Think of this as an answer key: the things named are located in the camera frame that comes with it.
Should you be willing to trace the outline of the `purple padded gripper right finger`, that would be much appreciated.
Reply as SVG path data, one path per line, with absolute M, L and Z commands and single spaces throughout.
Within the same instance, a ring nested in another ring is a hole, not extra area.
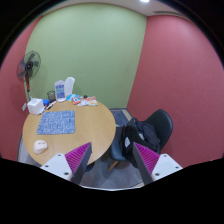
M 133 143 L 133 155 L 145 185 L 182 169 L 168 154 L 159 155 L 138 143 Z

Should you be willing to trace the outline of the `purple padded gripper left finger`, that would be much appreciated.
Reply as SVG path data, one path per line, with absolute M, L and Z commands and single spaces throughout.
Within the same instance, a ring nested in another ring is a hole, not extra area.
M 92 153 L 92 144 L 86 143 L 67 154 L 58 153 L 41 168 L 77 185 L 85 173 L 87 163 Z

